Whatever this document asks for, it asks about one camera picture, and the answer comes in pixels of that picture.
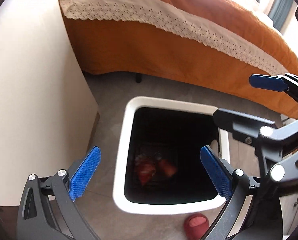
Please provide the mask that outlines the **white square trash bin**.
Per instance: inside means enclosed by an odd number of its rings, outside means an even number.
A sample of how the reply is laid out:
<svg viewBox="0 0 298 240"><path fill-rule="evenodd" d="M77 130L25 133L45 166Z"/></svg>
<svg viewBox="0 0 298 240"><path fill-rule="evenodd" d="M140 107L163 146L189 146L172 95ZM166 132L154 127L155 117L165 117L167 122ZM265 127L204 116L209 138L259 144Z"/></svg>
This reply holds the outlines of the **white square trash bin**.
<svg viewBox="0 0 298 240"><path fill-rule="evenodd" d="M113 184L116 206L127 213L176 215L225 203L200 160L200 150L230 159L229 135L213 120L216 107L137 96L125 108ZM178 168L171 178L142 186L135 158L160 152Z"/></svg>

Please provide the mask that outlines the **red trash in bin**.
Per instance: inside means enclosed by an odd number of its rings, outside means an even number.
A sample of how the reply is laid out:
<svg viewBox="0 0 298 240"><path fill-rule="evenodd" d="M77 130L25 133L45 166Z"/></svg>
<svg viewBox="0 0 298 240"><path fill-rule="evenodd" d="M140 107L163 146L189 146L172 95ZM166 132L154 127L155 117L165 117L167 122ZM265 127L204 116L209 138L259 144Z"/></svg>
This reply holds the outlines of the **red trash in bin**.
<svg viewBox="0 0 298 240"><path fill-rule="evenodd" d="M135 158L135 173L142 186L151 181L171 178L178 168L167 160L160 152L140 154Z"/></svg>

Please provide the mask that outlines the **red slipper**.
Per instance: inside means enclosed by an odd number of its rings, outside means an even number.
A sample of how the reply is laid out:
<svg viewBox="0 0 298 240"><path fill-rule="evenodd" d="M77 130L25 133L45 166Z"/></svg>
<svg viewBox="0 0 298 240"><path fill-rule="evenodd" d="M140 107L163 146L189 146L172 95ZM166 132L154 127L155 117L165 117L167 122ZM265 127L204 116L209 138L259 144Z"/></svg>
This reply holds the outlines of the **red slipper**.
<svg viewBox="0 0 298 240"><path fill-rule="evenodd" d="M192 214L184 221L184 232L189 240L201 239L201 237L207 232L208 228L208 218L200 213Z"/></svg>

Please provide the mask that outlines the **white bedside cabinet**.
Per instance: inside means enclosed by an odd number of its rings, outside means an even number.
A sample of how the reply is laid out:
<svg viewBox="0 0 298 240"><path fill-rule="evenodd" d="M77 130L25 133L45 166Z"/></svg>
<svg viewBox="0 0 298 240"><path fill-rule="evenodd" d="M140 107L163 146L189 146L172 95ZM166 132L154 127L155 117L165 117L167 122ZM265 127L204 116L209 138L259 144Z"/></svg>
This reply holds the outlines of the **white bedside cabinet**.
<svg viewBox="0 0 298 240"><path fill-rule="evenodd" d="M0 7L0 206L18 206L30 174L52 176L88 149L98 105L58 0Z"/></svg>

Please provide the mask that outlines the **orange bed cover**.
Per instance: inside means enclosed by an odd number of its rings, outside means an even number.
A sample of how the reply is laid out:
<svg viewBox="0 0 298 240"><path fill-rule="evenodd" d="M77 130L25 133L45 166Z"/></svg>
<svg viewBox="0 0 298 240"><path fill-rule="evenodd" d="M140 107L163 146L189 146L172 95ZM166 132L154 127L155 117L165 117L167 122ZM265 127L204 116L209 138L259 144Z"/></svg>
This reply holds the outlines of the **orange bed cover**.
<svg viewBox="0 0 298 240"><path fill-rule="evenodd" d="M271 55L286 73L298 75L298 57L282 36L240 4L232 0L160 1L234 32ZM61 11L78 64L85 72L163 77L248 99L298 118L298 103L287 94L251 87L248 80L252 74L270 75L257 67L150 24L73 20Z"/></svg>

